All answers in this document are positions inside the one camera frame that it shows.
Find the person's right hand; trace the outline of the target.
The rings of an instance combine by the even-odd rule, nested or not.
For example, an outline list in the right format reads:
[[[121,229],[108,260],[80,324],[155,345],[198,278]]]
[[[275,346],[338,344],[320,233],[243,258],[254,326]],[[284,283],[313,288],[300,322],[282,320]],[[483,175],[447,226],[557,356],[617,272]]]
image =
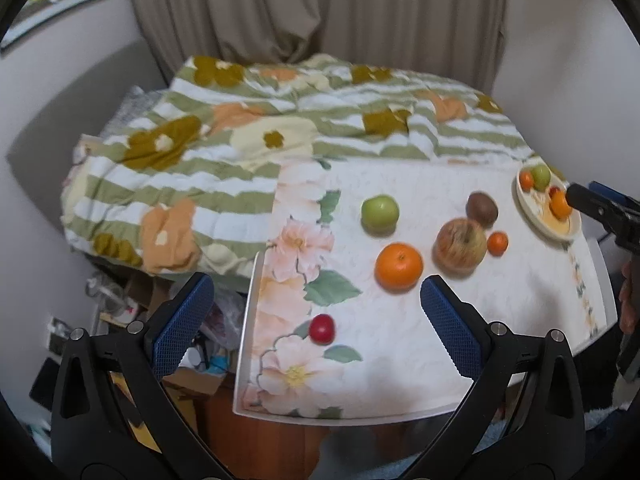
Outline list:
[[[634,328],[639,318],[639,307],[632,299],[634,294],[634,282],[632,281],[632,263],[628,261],[622,269],[624,277],[622,288],[618,299],[620,300],[620,329],[626,335],[634,332]]]

